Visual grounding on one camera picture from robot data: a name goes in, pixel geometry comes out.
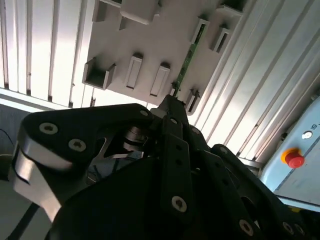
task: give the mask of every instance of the red button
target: red button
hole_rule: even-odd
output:
[[[305,163],[305,158],[297,151],[290,152],[285,156],[285,162],[292,169],[297,169]]]

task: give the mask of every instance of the emergency stop button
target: emergency stop button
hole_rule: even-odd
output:
[[[281,160],[292,169],[300,168],[305,163],[305,158],[301,155],[301,151],[298,148],[286,150],[282,154]]]

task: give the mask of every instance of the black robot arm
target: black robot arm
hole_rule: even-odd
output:
[[[86,185],[90,165],[133,151],[143,157]],[[208,147],[170,95],[151,111],[125,104],[28,115],[9,179],[49,216],[49,240],[312,239],[229,149]]]

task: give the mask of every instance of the white rectangular block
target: white rectangular block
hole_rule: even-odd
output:
[[[155,76],[155,79],[154,79],[154,82],[153,82],[153,86],[152,86],[151,91],[150,91],[150,95],[151,96],[155,96],[155,97],[158,96],[162,85],[168,79],[169,73],[170,73],[170,67],[169,66],[161,65],[159,67],[159,70],[158,70],[158,72],[157,72],[157,74]]]
[[[158,0],[122,0],[120,13],[125,18],[149,24],[157,11]]]
[[[103,22],[106,18],[107,4],[100,0],[95,0],[92,22]]]
[[[195,110],[200,102],[200,98],[201,97],[200,97],[198,90],[196,90],[196,89],[190,90],[188,98],[185,101],[185,110],[188,115],[192,115],[195,112]]]
[[[228,34],[230,33],[230,30],[225,27],[220,27],[219,32],[212,44],[211,49],[214,52],[220,53],[221,49],[225,45],[226,38]]]
[[[131,57],[131,61],[129,64],[128,72],[126,74],[125,82],[126,82],[126,87],[130,89],[134,89],[137,79],[138,79],[138,74],[140,71],[141,63],[142,63],[142,57],[133,55]]]
[[[203,27],[202,31],[205,30],[205,27],[208,27],[209,22],[204,20],[204,19],[202,19],[202,18],[198,18],[198,24],[196,25],[196,28],[194,30],[194,34],[193,34],[193,37],[192,37],[192,40],[191,40],[192,44],[195,44],[195,43],[198,44],[198,42],[196,42],[196,41],[199,41],[198,35],[199,35],[203,25],[204,25],[204,27]]]

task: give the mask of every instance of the gray floor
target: gray floor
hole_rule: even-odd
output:
[[[7,132],[16,144],[19,126],[28,112],[0,105],[0,129]],[[8,137],[0,131],[0,155],[12,154],[14,147]],[[29,200],[17,194],[10,183],[0,181],[0,240],[6,239],[31,204]],[[50,221],[42,209],[39,209],[23,234],[21,240],[43,240],[50,228]]]

